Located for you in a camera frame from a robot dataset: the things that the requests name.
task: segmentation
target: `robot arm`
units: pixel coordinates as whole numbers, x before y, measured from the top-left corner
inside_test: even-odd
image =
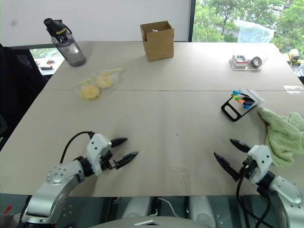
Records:
[[[265,145],[255,145],[250,148],[238,140],[230,139],[231,143],[239,150],[246,152],[248,157],[243,161],[243,167],[239,172],[230,167],[230,164],[220,155],[214,153],[215,158],[235,181],[242,175],[253,184],[269,194],[277,193],[281,205],[277,206],[278,223],[280,227],[300,228],[304,224],[304,193],[294,183],[275,176],[270,170],[272,158],[269,148]]]
[[[110,148],[116,147],[127,138],[110,141],[101,134],[94,134],[86,147],[86,157],[78,157],[66,164],[59,164],[51,169],[46,182],[34,193],[18,227],[52,227],[65,206],[71,191],[86,177],[98,176],[105,169],[119,169],[129,163],[138,152],[130,153],[116,162],[111,159]]]

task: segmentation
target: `plastic bag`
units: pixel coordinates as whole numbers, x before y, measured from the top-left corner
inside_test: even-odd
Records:
[[[92,80],[102,89],[116,88],[119,82],[119,74],[121,68],[113,70],[100,70],[97,74],[93,75]]]
[[[74,90],[79,97],[86,100],[96,100],[106,92],[117,87],[121,68],[113,70],[100,70],[93,73],[87,80],[81,81]]]
[[[74,86],[74,90],[79,97],[86,100],[96,100],[100,98],[103,91],[91,78],[78,83]]]
[[[302,86],[284,85],[283,87],[288,94],[303,94],[304,95],[304,88]]]
[[[293,70],[293,72],[298,76],[298,77],[303,77],[304,72],[301,66],[290,66]]]
[[[238,43],[269,43],[274,37],[274,30],[262,25],[239,20],[237,25],[241,27],[237,41]]]

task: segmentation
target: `cardboard box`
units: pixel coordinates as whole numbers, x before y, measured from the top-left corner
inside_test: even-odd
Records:
[[[174,55],[174,29],[168,21],[141,25],[142,43],[148,61],[170,58]]]

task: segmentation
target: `white table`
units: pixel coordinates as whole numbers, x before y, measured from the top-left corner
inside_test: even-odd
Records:
[[[148,62],[142,42],[80,42],[87,63],[71,67],[66,61],[45,89],[72,89],[101,69],[122,67],[118,90],[284,91],[283,85],[302,85],[274,44],[174,43],[174,57]],[[267,57],[260,71],[235,71],[228,62],[233,50]]]
[[[234,195],[236,183],[220,167],[213,152],[239,169],[246,155],[229,138],[249,145],[265,140],[266,126],[256,110],[231,122],[220,106],[231,91],[114,91],[85,101],[72,90],[44,90],[0,152],[0,192],[33,194],[59,163],[67,141],[93,130],[110,139],[128,137],[113,149],[114,158],[139,151],[119,170],[105,171],[79,185],[74,196]],[[304,113],[302,95],[259,92],[266,107],[278,114]],[[65,161],[84,155],[87,136],[70,145]],[[292,167],[272,171],[304,188],[304,156]],[[241,194],[256,194],[244,182]]]

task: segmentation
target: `chair backrest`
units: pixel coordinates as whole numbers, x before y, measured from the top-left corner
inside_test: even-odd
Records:
[[[0,114],[8,126],[1,135],[9,136],[47,79],[41,75],[28,48],[2,47],[0,71]]]

